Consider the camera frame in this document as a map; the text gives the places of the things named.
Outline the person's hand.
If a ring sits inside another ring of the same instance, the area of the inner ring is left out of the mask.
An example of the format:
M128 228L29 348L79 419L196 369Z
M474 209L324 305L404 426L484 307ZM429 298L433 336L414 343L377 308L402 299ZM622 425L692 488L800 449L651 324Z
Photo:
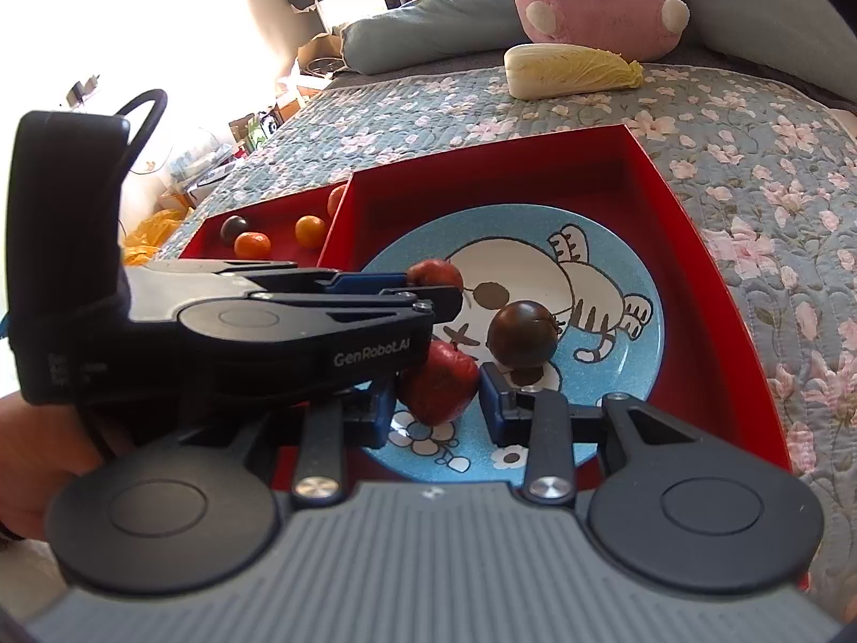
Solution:
M0 422L2 526L16 537L42 540L54 496L97 469L103 456L67 405L35 407L14 392L2 399Z

